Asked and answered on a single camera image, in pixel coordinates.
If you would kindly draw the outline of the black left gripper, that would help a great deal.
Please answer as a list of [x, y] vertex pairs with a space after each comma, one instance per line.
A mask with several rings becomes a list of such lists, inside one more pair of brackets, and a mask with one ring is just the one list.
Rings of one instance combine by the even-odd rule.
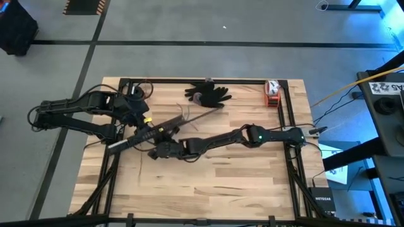
[[135, 131], [133, 137], [156, 137], [157, 139], [172, 139], [173, 129], [169, 126], [150, 127], [145, 122], [146, 117], [137, 115], [134, 118]]

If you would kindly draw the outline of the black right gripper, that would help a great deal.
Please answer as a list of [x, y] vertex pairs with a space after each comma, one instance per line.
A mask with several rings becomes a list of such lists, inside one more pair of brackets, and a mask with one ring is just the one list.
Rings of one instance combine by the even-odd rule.
[[156, 160], [157, 158], [177, 158], [182, 160], [185, 157], [185, 148], [181, 143], [163, 142], [156, 149], [150, 150], [147, 155]]

